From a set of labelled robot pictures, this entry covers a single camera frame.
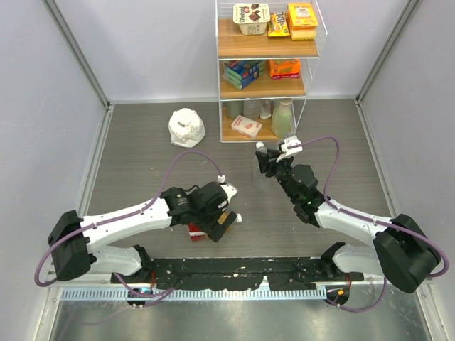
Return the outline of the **amber drink bottle red label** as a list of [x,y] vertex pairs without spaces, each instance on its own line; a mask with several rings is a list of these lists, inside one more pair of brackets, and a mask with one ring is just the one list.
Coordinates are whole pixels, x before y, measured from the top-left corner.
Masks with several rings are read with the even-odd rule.
[[222,213],[219,218],[217,218],[213,224],[209,227],[204,227],[203,229],[200,228],[198,225],[196,225],[195,223],[190,223],[188,225],[188,233],[189,233],[189,236],[191,238],[191,241],[192,242],[197,242],[197,241],[200,241],[200,240],[203,240],[203,239],[209,239],[208,238],[208,230],[215,224],[215,222],[218,222],[220,224],[223,224],[223,223],[227,223],[226,222],[226,219],[228,217],[228,214],[230,212],[224,212]]

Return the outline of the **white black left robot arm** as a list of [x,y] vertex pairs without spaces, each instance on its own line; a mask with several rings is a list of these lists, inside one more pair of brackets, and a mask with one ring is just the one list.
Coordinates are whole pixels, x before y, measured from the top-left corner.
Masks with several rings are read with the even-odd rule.
[[71,281],[100,272],[118,273],[143,283],[152,272],[148,254],[139,247],[114,247],[114,242],[150,230],[190,224],[218,242],[241,220],[227,210],[237,193],[234,185],[214,181],[190,190],[172,187],[155,200],[103,215],[79,217],[74,210],[65,212],[48,236],[56,279]]

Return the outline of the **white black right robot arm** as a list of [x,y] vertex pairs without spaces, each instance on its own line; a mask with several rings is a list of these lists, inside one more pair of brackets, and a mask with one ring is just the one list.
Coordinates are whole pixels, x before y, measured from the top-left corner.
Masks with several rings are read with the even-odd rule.
[[276,150],[255,152],[259,171],[275,178],[304,223],[332,229],[361,241],[361,247],[335,245],[321,262],[321,272],[331,281],[345,273],[382,276],[396,288],[413,293],[441,262],[441,255],[426,242],[418,224],[409,216],[376,217],[326,199],[308,165],[294,165]]

